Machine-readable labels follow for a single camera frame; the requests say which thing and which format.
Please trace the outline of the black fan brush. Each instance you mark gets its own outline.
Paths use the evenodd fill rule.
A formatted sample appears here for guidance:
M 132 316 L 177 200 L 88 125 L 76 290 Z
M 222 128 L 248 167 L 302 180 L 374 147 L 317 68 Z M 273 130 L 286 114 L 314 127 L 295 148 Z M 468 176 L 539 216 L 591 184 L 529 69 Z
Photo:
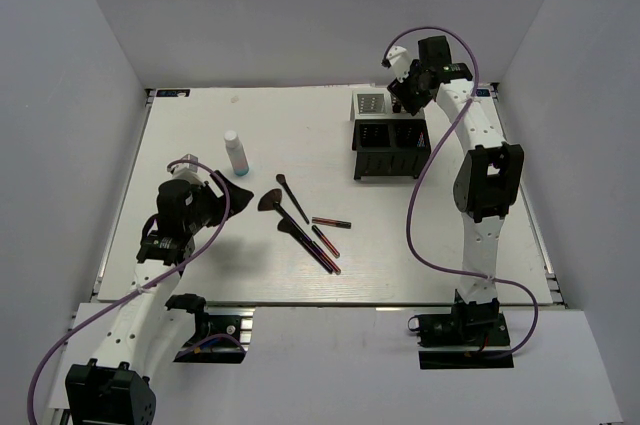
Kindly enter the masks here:
M 282 218 L 287 220 L 290 224 L 294 224 L 294 219 L 288 212 L 284 210 L 281 205 L 282 190 L 280 188 L 274 188 L 266 192 L 259 200 L 257 210 L 259 212 L 276 211 Z

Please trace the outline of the white bottle blue liquid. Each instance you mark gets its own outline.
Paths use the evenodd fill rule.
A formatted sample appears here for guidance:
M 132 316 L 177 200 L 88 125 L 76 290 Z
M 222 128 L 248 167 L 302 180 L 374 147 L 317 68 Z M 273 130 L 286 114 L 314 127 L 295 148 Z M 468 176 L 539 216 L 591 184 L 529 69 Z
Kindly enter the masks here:
M 231 167 L 237 176 L 244 176 L 249 172 L 249 164 L 239 135 L 228 130 L 224 134 L 225 148 Z

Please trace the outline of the thin black makeup brush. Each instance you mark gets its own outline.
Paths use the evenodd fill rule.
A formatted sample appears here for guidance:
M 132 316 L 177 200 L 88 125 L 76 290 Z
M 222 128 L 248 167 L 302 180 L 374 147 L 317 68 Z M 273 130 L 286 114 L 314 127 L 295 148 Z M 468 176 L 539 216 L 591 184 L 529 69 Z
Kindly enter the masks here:
M 304 212 L 301 204 L 299 203 L 298 199 L 296 198 L 295 194 L 293 193 L 293 191 L 291 190 L 289 184 L 287 183 L 286 176 L 284 174 L 282 174 L 282 173 L 278 173 L 276 175 L 276 181 L 282 186 L 282 188 L 284 189 L 284 191 L 288 195 L 289 199 L 291 200 L 291 202 L 293 203 L 293 205 L 295 206 L 295 208 L 297 209 L 297 211 L 301 215 L 301 217 L 304 220 L 304 222 L 306 224 L 310 224 L 311 221 L 309 220 L 307 214 Z

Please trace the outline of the black powder brush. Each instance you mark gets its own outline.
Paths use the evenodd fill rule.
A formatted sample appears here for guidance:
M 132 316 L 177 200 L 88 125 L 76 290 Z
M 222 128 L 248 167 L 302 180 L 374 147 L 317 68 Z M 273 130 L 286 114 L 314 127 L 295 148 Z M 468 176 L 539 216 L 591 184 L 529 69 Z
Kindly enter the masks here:
M 287 219 L 282 218 L 277 224 L 277 229 L 279 232 L 290 235 L 327 273 L 333 273 L 333 269 L 322 260 Z

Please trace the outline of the red black lip pencil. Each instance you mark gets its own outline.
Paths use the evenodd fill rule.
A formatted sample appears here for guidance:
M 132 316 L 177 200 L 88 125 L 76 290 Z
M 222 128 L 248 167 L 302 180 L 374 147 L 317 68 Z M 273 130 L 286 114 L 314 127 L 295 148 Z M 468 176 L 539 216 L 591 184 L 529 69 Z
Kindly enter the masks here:
M 348 221 L 335 220 L 335 219 L 329 219 L 329 218 L 323 218 L 323 217 L 313 217 L 311 219 L 311 223 L 315 225 L 323 225 L 323 226 L 329 226 L 329 227 L 335 227 L 335 228 L 341 228 L 341 229 L 352 228 L 352 224 Z

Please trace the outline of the red black lip liner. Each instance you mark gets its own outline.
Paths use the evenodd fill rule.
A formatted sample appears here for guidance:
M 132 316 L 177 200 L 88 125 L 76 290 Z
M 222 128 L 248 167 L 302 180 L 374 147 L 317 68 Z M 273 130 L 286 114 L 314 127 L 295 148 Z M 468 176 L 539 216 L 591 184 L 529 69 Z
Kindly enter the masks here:
M 311 230 L 313 233 L 319 238 L 319 240 L 325 245 L 327 250 L 331 253 L 331 255 L 338 259 L 340 257 L 340 252 L 336 248 L 336 246 L 329 240 L 326 234 L 319 228 L 317 224 L 311 225 Z

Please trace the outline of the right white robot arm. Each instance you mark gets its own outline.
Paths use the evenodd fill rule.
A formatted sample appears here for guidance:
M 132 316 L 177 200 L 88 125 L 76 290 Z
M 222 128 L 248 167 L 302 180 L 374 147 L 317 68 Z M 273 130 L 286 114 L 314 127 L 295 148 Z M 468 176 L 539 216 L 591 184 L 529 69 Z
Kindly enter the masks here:
M 501 324 L 495 283 L 498 240 L 517 198 L 524 151 L 490 123 L 471 71 L 453 62 L 446 37 L 421 40 L 418 58 L 393 45 L 383 64 L 395 75 L 388 87 L 391 96 L 411 114 L 435 102 L 464 153 L 453 183 L 464 232 L 459 285 L 450 312 L 418 317 L 415 331 L 427 348 L 484 348 Z

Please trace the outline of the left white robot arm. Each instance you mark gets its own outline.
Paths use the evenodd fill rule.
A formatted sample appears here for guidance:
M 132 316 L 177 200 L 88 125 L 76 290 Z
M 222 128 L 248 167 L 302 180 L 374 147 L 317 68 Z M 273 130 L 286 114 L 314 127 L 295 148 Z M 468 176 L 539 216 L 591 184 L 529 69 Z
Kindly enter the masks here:
M 219 172 L 211 175 L 218 192 L 191 168 L 172 174 L 159 186 L 156 212 L 143 226 L 129 294 L 110 306 L 115 319 L 97 349 L 66 374 L 74 424 L 150 424 L 157 406 L 152 386 L 164 366 L 211 344 L 244 350 L 227 329 L 211 329 L 203 297 L 174 291 L 199 253 L 196 234 L 219 230 L 254 195 Z

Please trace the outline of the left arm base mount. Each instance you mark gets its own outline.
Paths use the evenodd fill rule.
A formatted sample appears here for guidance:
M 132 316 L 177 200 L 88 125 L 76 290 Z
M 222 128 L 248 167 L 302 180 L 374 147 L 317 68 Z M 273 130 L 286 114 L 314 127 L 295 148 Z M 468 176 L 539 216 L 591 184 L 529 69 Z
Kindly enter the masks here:
M 174 361 L 188 364 L 241 364 L 248 352 L 254 309 L 207 307 L 196 332 Z

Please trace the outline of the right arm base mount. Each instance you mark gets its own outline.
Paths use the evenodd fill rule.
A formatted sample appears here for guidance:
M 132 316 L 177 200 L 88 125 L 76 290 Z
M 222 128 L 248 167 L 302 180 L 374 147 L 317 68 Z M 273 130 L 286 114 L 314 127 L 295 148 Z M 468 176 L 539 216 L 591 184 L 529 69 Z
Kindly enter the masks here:
M 464 335 L 448 314 L 413 315 L 407 328 L 418 338 L 421 370 L 499 370 L 514 367 L 505 317 Z

